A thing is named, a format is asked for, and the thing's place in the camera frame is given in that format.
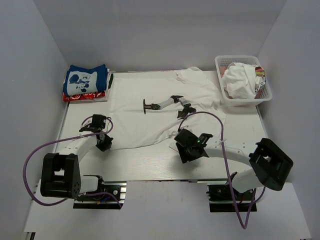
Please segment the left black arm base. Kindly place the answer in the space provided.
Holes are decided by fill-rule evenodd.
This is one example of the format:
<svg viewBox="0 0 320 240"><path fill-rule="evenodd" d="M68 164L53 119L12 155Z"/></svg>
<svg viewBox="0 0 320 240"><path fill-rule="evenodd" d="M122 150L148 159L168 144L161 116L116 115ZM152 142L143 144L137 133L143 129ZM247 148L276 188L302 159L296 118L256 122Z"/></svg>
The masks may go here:
<svg viewBox="0 0 320 240"><path fill-rule="evenodd" d="M127 192L126 182L103 182L100 189L94 193L100 195L79 196L73 202L74 209L85 210L120 210L125 202Z"/></svg>

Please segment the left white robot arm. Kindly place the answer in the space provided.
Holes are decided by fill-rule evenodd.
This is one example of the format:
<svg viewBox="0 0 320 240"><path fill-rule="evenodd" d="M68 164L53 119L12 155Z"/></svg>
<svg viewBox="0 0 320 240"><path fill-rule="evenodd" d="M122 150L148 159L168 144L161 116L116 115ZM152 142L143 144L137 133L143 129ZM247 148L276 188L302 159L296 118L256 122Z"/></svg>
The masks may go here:
<svg viewBox="0 0 320 240"><path fill-rule="evenodd" d="M106 187L98 175L82 175L80 161L91 149L101 152L109 150L113 138L104 129L113 125L112 119L94 114L91 122L82 126L80 133L89 132L89 136L79 136L58 153L48 153L43 158L40 193L43 197L77 199L89 193L99 200L105 196Z"/></svg>

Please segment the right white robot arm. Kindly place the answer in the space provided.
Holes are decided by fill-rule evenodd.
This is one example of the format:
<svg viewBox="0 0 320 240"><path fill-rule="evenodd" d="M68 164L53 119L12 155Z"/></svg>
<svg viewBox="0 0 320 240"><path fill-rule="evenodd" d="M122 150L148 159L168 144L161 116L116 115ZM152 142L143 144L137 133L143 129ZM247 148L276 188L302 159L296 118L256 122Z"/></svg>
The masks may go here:
<svg viewBox="0 0 320 240"><path fill-rule="evenodd" d="M224 158L249 166L248 170L230 175L231 183L225 187L225 192L233 200L260 187L281 191L294 165L292 159L269 138L262 138L252 145L229 144L209 133L196 136L182 129L169 147L178 152L183 164L204 157Z"/></svg>

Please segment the white t-shirt with robot print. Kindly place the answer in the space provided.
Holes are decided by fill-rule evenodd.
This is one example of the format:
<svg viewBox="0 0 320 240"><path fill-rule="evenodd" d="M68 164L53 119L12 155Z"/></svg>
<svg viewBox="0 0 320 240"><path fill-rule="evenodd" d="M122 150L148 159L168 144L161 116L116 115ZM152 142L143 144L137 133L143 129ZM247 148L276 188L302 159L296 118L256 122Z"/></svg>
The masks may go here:
<svg viewBox="0 0 320 240"><path fill-rule="evenodd" d="M161 110L143 110L143 103L159 104L171 96L183 96L197 114L186 121L178 118L180 103ZM219 136L226 114L219 106L220 91L197 67L176 70L166 77L124 77L113 80L109 96L112 150L134 149L172 139L181 125L197 136L209 133Z"/></svg>

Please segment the white t-shirt with colourful print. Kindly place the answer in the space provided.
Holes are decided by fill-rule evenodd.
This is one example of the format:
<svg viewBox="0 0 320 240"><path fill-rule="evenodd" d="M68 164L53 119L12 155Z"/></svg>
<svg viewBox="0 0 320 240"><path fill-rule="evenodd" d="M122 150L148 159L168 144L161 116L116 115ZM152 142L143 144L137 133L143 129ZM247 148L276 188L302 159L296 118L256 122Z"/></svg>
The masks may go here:
<svg viewBox="0 0 320 240"><path fill-rule="evenodd" d="M232 62L219 71L222 87L231 99L256 99L266 84L266 72L259 65Z"/></svg>

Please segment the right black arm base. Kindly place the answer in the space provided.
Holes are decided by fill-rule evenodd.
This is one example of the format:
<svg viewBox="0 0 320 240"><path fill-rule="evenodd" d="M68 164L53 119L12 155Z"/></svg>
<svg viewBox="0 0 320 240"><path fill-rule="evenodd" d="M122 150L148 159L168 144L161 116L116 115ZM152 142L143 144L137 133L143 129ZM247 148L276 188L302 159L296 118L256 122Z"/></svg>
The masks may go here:
<svg viewBox="0 0 320 240"><path fill-rule="evenodd" d="M229 185L211 184L207 186L207 196L209 200L209 209L211 213L235 213L235 207L230 193ZM239 193L234 191L235 201L240 213L249 210L250 202L253 198L254 191L252 189Z"/></svg>

